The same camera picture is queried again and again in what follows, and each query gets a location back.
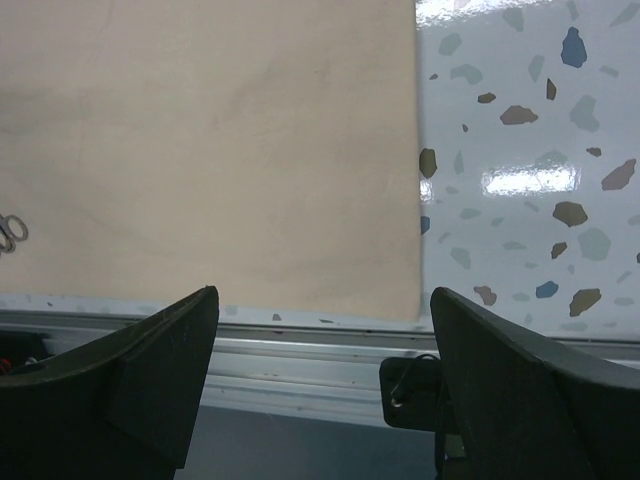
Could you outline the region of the beige cloth wrap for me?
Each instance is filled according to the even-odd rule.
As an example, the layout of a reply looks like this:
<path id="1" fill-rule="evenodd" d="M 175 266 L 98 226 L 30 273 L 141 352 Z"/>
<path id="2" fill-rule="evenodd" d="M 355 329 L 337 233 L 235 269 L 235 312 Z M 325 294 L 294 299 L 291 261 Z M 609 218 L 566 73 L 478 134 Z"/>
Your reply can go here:
<path id="1" fill-rule="evenodd" d="M 7 293 L 414 321 L 410 1 L 5 1 Z"/>

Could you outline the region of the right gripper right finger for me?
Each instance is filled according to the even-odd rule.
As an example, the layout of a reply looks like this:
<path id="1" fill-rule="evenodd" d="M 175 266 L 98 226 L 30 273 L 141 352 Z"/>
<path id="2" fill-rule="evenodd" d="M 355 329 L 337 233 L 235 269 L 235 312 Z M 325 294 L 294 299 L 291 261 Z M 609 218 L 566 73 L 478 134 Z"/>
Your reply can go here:
<path id="1" fill-rule="evenodd" d="M 444 287 L 430 300 L 475 479 L 636 479 L 639 372 L 514 324 Z"/>

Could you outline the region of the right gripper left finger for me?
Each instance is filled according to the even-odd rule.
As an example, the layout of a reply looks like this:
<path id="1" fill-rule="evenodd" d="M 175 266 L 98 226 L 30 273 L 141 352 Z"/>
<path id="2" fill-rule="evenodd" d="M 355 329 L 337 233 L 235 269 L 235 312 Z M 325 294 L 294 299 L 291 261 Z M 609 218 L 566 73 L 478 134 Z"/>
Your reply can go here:
<path id="1" fill-rule="evenodd" d="M 206 286 L 1 379 L 4 479 L 171 479 L 186 464 L 219 321 Z"/>

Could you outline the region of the steel surgical scissors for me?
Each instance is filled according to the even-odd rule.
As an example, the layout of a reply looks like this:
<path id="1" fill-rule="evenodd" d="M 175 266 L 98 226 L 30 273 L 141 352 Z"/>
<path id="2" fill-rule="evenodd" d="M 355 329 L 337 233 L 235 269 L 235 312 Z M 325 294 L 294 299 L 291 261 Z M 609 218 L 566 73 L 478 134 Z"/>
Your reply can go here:
<path id="1" fill-rule="evenodd" d="M 17 243 L 26 241 L 29 237 L 28 227 L 20 217 L 14 214 L 2 215 L 0 228 L 2 253 L 12 253 Z"/>

